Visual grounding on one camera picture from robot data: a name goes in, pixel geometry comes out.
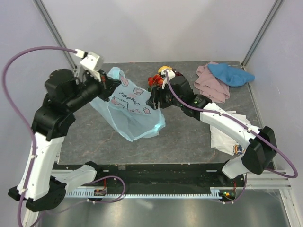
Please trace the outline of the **light blue plastic bag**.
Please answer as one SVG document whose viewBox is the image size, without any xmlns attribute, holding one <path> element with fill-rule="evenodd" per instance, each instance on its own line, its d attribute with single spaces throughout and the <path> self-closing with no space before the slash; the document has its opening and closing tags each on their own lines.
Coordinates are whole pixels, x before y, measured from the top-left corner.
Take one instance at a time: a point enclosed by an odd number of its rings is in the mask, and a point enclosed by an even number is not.
<svg viewBox="0 0 303 227">
<path fill-rule="evenodd" d="M 151 92 L 135 85 L 119 67 L 112 67 L 107 75 L 110 79 L 118 79 L 121 85 L 109 102 L 95 98 L 90 102 L 91 106 L 130 142 L 157 136 L 166 123 L 160 109 L 154 110 L 146 104 Z"/>
</svg>

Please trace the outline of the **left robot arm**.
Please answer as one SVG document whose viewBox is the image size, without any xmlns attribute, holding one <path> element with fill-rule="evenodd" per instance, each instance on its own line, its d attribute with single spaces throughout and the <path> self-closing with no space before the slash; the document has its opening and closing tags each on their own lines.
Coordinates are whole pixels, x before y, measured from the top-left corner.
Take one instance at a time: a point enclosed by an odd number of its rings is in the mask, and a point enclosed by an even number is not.
<svg viewBox="0 0 303 227">
<path fill-rule="evenodd" d="M 47 94 L 30 127 L 36 138 L 36 154 L 29 158 L 34 161 L 33 167 L 26 167 L 31 174 L 24 200 L 26 208 L 32 212 L 52 210 L 74 189 L 86 184 L 99 186 L 104 181 L 102 168 L 92 161 L 65 176 L 51 175 L 56 154 L 61 151 L 64 138 L 75 122 L 74 113 L 95 98 L 108 102 L 121 85 L 120 80 L 108 77 L 103 70 L 99 72 L 101 81 L 85 72 L 86 80 L 77 83 L 71 70 L 59 69 L 45 82 Z"/>
</svg>

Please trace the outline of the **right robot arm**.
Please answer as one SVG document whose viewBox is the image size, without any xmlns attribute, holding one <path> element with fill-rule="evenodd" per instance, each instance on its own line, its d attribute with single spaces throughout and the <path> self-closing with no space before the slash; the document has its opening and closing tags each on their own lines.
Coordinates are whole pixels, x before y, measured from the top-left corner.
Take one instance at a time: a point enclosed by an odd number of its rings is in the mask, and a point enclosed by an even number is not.
<svg viewBox="0 0 303 227">
<path fill-rule="evenodd" d="M 183 76 L 171 79 L 164 87 L 151 87 L 147 104 L 154 109 L 180 107 L 185 115 L 215 127 L 242 146 L 244 153 L 226 161 L 217 174 L 222 186 L 228 186 L 234 178 L 248 172 L 262 174 L 276 155 L 273 149 L 276 138 L 271 128 L 261 129 L 232 117 L 209 98 L 195 94 Z"/>
</svg>

